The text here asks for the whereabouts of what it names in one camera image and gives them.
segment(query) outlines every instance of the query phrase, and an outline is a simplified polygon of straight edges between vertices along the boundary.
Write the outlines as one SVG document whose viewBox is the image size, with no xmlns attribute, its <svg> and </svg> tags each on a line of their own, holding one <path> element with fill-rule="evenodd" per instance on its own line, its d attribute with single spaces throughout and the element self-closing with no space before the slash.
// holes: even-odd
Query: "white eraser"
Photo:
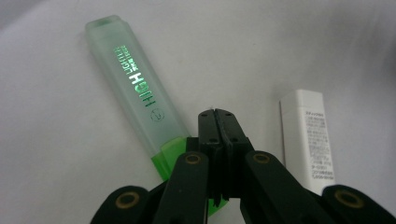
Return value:
<svg viewBox="0 0 396 224">
<path fill-rule="evenodd" d="M 303 187 L 321 195 L 335 184 L 323 95 L 297 90 L 283 97 L 280 107 L 286 168 Z"/>
</svg>

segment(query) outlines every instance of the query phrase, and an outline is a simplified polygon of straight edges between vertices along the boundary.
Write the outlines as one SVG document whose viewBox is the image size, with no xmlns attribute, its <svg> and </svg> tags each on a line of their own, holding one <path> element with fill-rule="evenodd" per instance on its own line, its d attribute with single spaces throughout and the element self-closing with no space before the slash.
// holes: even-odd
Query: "white background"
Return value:
<svg viewBox="0 0 396 224">
<path fill-rule="evenodd" d="M 279 99 L 324 95 L 336 181 L 396 215 L 393 0 L 3 0 L 0 223 L 89 223 L 114 189 L 161 183 L 84 25 L 132 26 L 192 136 L 211 107 L 282 156 Z M 238 200 L 209 223 L 244 223 Z"/>
</svg>

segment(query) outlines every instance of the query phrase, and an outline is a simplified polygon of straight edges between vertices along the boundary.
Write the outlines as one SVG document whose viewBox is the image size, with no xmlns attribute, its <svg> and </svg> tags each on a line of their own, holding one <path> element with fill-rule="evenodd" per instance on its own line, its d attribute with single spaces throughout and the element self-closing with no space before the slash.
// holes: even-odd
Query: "transparent plastic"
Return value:
<svg viewBox="0 0 396 224">
<path fill-rule="evenodd" d="M 119 16 L 109 16 L 87 23 L 85 29 L 92 54 L 128 120 L 160 169 L 162 178 L 167 179 L 173 166 L 156 158 L 164 158 L 162 149 L 170 143 L 177 151 L 176 154 L 168 152 L 173 155 L 171 158 L 181 154 L 185 141 L 180 139 L 189 136 L 187 129 L 128 23 Z"/>
</svg>

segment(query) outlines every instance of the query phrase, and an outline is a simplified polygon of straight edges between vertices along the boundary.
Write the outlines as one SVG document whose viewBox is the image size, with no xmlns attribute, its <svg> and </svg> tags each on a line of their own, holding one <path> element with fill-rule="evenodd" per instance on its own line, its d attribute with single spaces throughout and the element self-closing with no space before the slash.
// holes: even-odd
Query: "green highlighter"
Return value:
<svg viewBox="0 0 396 224">
<path fill-rule="evenodd" d="M 91 52 L 163 180 L 186 150 L 189 133 L 127 22 L 119 16 L 85 26 Z M 219 208 L 211 206 L 209 214 Z"/>
</svg>

